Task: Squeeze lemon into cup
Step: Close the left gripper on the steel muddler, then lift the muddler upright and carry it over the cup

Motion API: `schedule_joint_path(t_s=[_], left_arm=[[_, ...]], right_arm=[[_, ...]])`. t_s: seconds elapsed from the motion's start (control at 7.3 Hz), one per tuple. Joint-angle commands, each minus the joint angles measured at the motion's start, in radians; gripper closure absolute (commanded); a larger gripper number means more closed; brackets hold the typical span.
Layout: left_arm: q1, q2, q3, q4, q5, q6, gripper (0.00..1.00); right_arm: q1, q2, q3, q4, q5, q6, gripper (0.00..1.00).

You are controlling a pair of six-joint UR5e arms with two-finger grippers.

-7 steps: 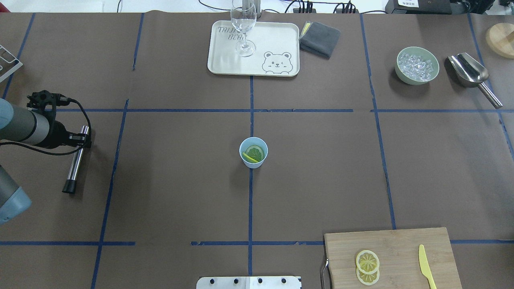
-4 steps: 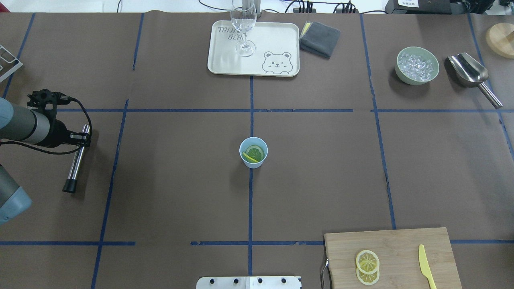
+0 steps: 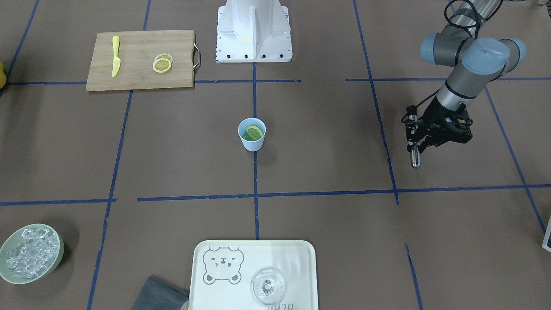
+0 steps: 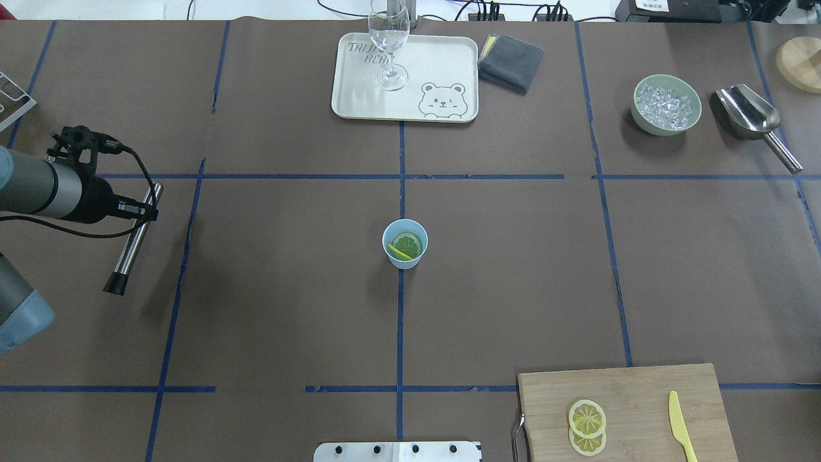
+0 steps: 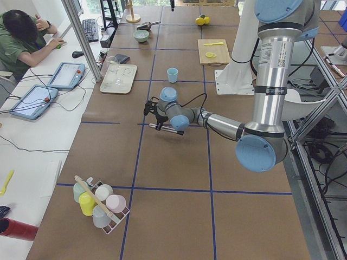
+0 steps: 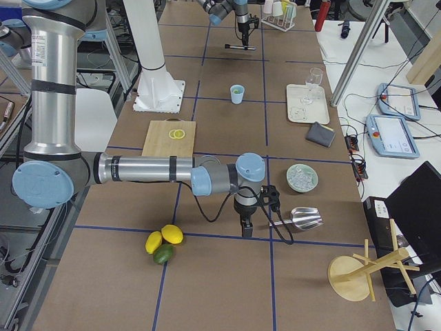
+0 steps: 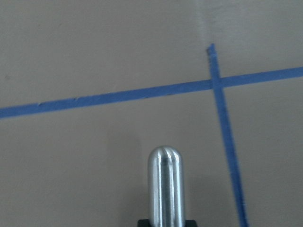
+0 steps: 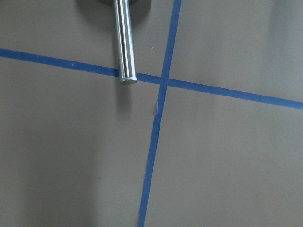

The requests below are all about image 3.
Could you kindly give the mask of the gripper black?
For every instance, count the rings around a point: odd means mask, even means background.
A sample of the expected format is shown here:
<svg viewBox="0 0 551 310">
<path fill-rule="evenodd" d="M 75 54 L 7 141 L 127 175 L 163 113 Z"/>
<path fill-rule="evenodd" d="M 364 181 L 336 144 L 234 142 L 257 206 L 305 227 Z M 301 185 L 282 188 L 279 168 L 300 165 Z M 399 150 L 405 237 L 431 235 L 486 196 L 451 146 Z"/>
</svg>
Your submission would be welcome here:
<svg viewBox="0 0 551 310">
<path fill-rule="evenodd" d="M 412 152 L 417 143 L 419 154 L 422 154 L 428 147 L 438 147 L 447 142 L 465 144 L 472 139 L 470 127 L 474 122 L 464 102 L 460 103 L 457 111 L 451 111 L 443 107 L 437 98 L 433 98 L 423 115 L 417 118 L 417 127 L 409 127 L 413 122 L 408 120 L 408 116 L 417 115 L 419 106 L 420 104 L 408 106 L 401 118 L 406 126 L 408 152 Z"/>
</svg>

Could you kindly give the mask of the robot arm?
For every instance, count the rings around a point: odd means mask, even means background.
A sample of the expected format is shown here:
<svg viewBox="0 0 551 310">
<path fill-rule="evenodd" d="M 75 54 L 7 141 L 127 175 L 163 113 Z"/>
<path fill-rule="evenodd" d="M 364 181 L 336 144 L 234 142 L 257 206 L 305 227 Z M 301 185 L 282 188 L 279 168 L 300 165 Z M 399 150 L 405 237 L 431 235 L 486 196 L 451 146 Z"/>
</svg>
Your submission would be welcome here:
<svg viewBox="0 0 551 310">
<path fill-rule="evenodd" d="M 406 109 L 407 151 L 418 157 L 428 147 L 444 143 L 468 143 L 473 120 L 468 107 L 489 82 L 513 71 L 527 56 L 527 47 L 516 38 L 480 37 L 481 27 L 498 12 L 501 0 L 464 0 L 453 15 L 445 14 L 446 26 L 425 37 L 421 58 L 452 68 L 443 86 L 426 98 L 421 116 L 418 106 Z"/>
</svg>

